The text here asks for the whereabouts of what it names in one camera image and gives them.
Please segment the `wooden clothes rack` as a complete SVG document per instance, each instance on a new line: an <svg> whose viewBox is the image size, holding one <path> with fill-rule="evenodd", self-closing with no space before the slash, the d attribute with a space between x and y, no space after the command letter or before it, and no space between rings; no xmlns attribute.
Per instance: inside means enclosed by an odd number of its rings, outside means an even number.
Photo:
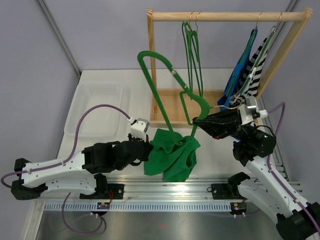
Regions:
<svg viewBox="0 0 320 240"><path fill-rule="evenodd" d="M198 22L293 22L289 32L282 41L275 56L269 64L266 73L262 77L262 83L260 83L257 91L258 99L262 96L271 80L274 78L279 67L287 57L291 48L294 46L296 40L312 18L313 10L311 8L304 8L300 12L201 12L197 21ZM155 30L154 22L182 22L184 20L191 20L196 22L195 12L156 12L151 7L146 10L147 18L147 31L149 40L149 49L155 50ZM156 60L150 58L151 69L155 68L156 84L157 77L164 77L164 71L157 74ZM214 103L213 100L218 100L218 97L222 96L222 83L227 83L227 73L231 73L231 67L212 67L204 68L205 77L216 77L213 83L205 85L204 91L217 91L217 97L208 97L209 102ZM160 89L175 89L178 87L169 87L166 83L165 87Z"/></svg>

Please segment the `green tank top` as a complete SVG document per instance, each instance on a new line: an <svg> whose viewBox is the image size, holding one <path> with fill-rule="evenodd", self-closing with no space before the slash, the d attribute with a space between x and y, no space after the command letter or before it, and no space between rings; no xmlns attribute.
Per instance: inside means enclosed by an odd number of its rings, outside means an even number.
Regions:
<svg viewBox="0 0 320 240"><path fill-rule="evenodd" d="M162 174L165 182L184 182L189 178L201 146L195 137L159 128L150 144L153 149L143 165L146 176Z"/></svg>

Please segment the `white plastic basket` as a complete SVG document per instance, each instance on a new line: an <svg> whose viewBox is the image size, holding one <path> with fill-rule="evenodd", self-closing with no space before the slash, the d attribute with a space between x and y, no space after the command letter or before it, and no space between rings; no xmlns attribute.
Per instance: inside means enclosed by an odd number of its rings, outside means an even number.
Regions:
<svg viewBox="0 0 320 240"><path fill-rule="evenodd" d="M120 117L128 119L128 111L122 108L124 87L114 81L91 81L80 83L75 90L64 134L75 136L78 123L85 113L78 130L78 137L113 137L119 126Z"/></svg>

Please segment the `green velvet hanger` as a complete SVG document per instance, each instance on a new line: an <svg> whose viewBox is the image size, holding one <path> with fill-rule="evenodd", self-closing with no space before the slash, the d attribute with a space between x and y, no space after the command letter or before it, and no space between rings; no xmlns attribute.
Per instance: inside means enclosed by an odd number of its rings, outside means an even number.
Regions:
<svg viewBox="0 0 320 240"><path fill-rule="evenodd" d="M145 57L162 62L173 79L178 83L179 88L158 88L155 68L148 70L144 61ZM208 97L217 97L218 92L206 90L204 96L195 94L190 87L183 81L180 74L174 69L172 63L160 53L144 50L138 53L137 61L142 73L152 92L151 104L151 124L160 128L167 127L171 137L178 145L180 141L175 136L174 128L190 128L191 137L195 137L197 126L191 117L196 120L203 120L213 113L213 109L223 108L225 110L238 109L240 106L227 107L225 105L212 105Z"/></svg>

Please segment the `aluminium mounting rail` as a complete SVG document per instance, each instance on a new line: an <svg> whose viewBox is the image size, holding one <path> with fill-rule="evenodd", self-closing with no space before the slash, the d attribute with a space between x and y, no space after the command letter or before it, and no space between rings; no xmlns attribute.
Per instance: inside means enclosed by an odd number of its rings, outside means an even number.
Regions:
<svg viewBox="0 0 320 240"><path fill-rule="evenodd" d="M164 182L159 176L129 177L108 175L111 184L123 184L123 200L128 202L199 202L211 201L211 184L224 184L226 177L193 176L185 182Z"/></svg>

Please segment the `green hanger on rack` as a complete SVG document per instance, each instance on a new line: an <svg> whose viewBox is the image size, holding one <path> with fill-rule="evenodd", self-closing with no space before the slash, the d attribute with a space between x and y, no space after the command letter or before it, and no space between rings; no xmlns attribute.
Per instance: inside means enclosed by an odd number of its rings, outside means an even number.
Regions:
<svg viewBox="0 0 320 240"><path fill-rule="evenodd" d="M199 95L203 97L204 86L203 86L203 75L202 75L202 68L201 68L200 46L199 46L199 36L198 36L198 24L197 24L197 20L200 16L200 13L201 12L199 12L196 16L196 19L195 19L196 30L191 31L191 39L192 39L193 51L195 53L195 59L198 65L198 67L194 67L196 79L197 79L198 92L199 92Z"/></svg>
<svg viewBox="0 0 320 240"><path fill-rule="evenodd" d="M183 21L181 25L182 37L184 41L187 71L188 71L188 85L191 92L193 92L193 69L192 69L192 43L190 31L190 23Z"/></svg>

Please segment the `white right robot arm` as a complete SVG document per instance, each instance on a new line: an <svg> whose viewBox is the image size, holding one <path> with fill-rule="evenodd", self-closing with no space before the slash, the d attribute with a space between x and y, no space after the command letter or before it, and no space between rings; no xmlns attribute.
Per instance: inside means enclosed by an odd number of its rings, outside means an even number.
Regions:
<svg viewBox="0 0 320 240"><path fill-rule="evenodd" d="M320 205L301 196L271 163L276 135L252 125L267 115L266 110L227 109L205 118L194 117L192 122L215 140L235 138L234 158L263 185L240 172L228 178L228 195L253 202L275 223L284 240L307 240L320 233Z"/></svg>

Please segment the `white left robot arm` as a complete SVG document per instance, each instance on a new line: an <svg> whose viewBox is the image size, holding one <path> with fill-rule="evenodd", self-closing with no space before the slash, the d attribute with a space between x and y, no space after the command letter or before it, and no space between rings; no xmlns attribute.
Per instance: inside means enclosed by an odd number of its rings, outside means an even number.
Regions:
<svg viewBox="0 0 320 240"><path fill-rule="evenodd" d="M77 193L85 200L110 198L112 189L106 175L147 162L152 149L148 140L130 135L122 142L95 143L68 160L33 163L19 158L14 165L18 179L12 182L10 191L22 201L62 192Z"/></svg>

